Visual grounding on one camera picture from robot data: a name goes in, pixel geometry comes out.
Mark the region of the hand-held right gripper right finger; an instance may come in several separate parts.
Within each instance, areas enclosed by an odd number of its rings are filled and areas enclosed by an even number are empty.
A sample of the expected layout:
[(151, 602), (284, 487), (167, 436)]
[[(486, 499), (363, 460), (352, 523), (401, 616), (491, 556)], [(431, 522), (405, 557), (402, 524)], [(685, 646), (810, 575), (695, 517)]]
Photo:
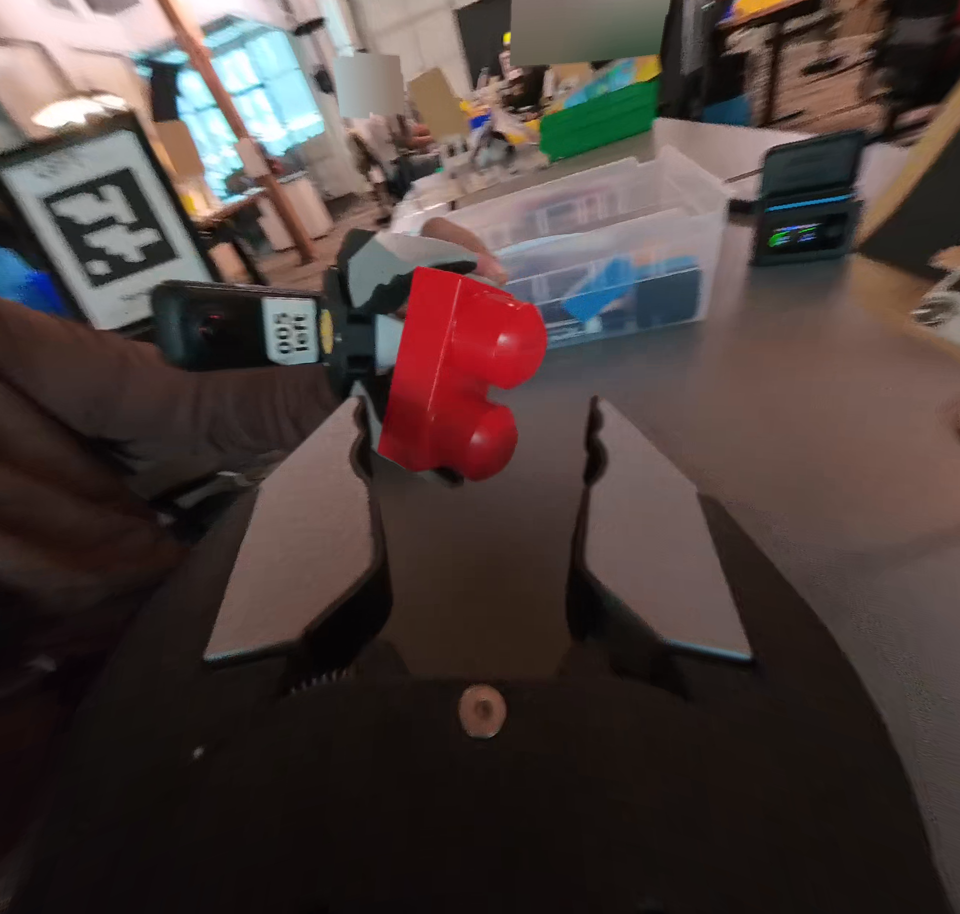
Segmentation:
[(613, 663), (754, 661), (698, 488), (608, 400), (591, 399), (566, 622)]

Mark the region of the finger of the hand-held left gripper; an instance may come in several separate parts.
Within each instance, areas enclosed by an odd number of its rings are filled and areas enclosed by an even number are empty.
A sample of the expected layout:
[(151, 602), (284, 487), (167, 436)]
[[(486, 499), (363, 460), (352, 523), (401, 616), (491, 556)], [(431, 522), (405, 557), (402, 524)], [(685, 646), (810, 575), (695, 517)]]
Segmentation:
[(396, 314), (418, 269), (473, 274), (478, 267), (478, 253), (436, 238), (351, 233), (348, 240), (348, 307), (362, 315)]
[(390, 386), (390, 381), (356, 381), (352, 387), (352, 396), (358, 398), (364, 406), (370, 451), (380, 457), (387, 456), (383, 453), (381, 440), (389, 406)]

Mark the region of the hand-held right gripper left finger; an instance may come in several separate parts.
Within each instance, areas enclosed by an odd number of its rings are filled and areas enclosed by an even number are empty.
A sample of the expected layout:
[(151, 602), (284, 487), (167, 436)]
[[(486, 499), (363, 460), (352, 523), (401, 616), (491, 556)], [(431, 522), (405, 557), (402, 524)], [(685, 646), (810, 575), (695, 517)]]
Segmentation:
[(258, 488), (208, 667), (279, 658), (293, 675), (337, 675), (383, 631), (394, 598), (367, 418), (348, 398)]

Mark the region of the red block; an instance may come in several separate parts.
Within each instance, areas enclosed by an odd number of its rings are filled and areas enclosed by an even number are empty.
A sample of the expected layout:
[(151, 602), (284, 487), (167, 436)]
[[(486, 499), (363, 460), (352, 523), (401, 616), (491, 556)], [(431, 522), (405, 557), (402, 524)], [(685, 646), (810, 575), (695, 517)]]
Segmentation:
[(419, 267), (399, 345), (378, 453), (415, 473), (498, 475), (519, 432), (489, 392), (536, 375), (547, 347), (539, 309), (470, 275)]

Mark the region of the clear plastic storage bin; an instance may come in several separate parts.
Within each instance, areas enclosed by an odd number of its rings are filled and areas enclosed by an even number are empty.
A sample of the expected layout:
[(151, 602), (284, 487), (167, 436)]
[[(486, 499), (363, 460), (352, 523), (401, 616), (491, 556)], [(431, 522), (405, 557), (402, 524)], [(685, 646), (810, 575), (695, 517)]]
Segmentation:
[[(727, 225), (726, 185), (677, 149), (666, 146), (459, 210), (446, 204), (397, 211), (394, 229), (419, 233), (434, 216), (474, 233), (508, 273), (507, 292), (542, 315), (547, 348), (560, 349), (703, 320)], [(561, 302), (582, 278), (610, 259), (647, 264), (691, 256), (702, 271), (698, 320), (640, 331), (629, 301), (579, 322)]]

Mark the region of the person's left hand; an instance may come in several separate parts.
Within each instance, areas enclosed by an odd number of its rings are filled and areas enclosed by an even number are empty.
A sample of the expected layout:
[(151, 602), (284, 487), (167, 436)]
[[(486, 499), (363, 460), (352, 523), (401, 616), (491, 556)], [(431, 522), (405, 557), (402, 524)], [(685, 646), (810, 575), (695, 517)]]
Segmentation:
[(506, 288), (509, 277), (496, 256), (472, 232), (450, 222), (448, 218), (436, 217), (422, 226), (422, 237), (450, 243), (462, 248), (475, 257), (474, 276), (492, 283), (498, 288)]

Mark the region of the tan cardboard sheet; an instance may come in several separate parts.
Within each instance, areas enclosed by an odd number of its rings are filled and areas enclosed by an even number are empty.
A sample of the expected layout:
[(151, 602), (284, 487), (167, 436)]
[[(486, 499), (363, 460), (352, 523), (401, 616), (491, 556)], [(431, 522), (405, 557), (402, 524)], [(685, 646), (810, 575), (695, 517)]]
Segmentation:
[(410, 80), (407, 92), (418, 121), (434, 140), (444, 142), (470, 136), (470, 120), (442, 69), (434, 67)]

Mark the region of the blue plastic container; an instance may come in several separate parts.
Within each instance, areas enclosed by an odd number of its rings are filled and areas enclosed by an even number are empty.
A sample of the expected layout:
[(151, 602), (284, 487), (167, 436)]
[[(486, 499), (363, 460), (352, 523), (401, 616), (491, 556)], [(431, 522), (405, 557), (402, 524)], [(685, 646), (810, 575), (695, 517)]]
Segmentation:
[(72, 317), (50, 276), (9, 248), (1, 248), (1, 298), (45, 315)]

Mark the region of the blue box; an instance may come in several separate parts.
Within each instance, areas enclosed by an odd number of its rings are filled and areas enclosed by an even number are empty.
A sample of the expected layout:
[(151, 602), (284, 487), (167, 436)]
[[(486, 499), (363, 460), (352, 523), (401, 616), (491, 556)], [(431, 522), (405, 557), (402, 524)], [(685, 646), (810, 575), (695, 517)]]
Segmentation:
[(599, 272), (582, 278), (560, 305), (567, 315), (579, 322), (600, 317), (621, 300), (629, 301), (635, 313), (634, 285), (637, 282), (690, 268), (700, 269), (691, 256), (668, 258), (647, 264), (640, 264), (626, 256), (616, 257), (610, 259)]

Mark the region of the black monitor screen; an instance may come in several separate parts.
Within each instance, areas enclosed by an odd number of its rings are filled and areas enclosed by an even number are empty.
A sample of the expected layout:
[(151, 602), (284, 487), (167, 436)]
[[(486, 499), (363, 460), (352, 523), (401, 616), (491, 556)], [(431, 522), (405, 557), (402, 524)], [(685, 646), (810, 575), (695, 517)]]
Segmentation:
[(476, 0), (454, 11), (461, 36), (470, 86), (484, 70), (502, 74), (499, 55), (503, 38), (510, 32), (512, 0)]

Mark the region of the round ceiling lamp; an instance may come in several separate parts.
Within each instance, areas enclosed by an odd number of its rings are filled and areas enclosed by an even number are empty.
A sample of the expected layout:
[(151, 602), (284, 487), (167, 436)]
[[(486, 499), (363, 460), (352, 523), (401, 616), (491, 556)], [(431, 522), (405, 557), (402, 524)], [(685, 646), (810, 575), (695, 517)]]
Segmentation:
[(46, 104), (30, 116), (30, 122), (37, 128), (60, 133), (87, 128), (131, 111), (128, 103), (113, 92), (93, 90)]

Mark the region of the green plastic bin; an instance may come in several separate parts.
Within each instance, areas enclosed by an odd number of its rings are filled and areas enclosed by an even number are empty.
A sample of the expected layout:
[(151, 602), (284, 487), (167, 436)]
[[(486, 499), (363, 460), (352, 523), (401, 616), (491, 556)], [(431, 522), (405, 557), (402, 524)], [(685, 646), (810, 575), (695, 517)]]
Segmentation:
[(635, 82), (545, 115), (539, 122), (539, 151), (555, 163), (649, 132), (659, 106), (659, 81)]

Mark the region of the colourful box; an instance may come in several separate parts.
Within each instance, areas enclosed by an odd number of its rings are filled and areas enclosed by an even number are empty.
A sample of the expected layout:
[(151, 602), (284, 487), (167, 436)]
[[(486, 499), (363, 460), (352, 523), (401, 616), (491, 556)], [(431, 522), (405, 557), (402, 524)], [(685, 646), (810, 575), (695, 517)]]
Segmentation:
[(611, 62), (593, 72), (555, 104), (555, 111), (585, 104), (607, 94), (615, 93), (640, 83), (655, 81), (662, 72), (658, 56), (638, 56)]

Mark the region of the black power bank with display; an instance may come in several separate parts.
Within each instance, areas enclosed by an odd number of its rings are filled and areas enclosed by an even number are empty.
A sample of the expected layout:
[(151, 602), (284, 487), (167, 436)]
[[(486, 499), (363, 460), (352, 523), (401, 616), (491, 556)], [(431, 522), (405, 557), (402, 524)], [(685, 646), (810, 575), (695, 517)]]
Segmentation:
[(849, 129), (769, 150), (753, 203), (753, 268), (847, 256), (861, 212), (858, 173), (867, 134)]

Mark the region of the black wooden book stand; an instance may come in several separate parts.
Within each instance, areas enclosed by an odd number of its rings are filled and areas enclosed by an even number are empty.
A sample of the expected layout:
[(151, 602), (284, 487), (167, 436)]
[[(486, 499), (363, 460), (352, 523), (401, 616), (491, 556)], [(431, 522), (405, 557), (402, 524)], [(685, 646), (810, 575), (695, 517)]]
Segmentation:
[(958, 349), (959, 87), (870, 206), (850, 263), (853, 291), (903, 331)]

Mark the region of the wooden office desk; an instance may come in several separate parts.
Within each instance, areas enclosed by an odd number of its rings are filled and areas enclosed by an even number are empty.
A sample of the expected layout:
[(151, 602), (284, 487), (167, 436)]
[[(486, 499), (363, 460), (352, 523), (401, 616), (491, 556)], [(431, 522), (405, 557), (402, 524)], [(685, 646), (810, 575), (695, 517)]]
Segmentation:
[(795, 114), (776, 116), (783, 52), (791, 39), (813, 31), (816, 24), (810, 22), (796, 31), (788, 31), (787, 26), (793, 21), (821, 12), (829, 2), (830, 0), (741, 0), (734, 3), (730, 16), (717, 25), (717, 32), (723, 32), (724, 35), (771, 29), (766, 42), (770, 53), (766, 88), (762, 95), (761, 112), (755, 123), (757, 127), (772, 127), (796, 117)]

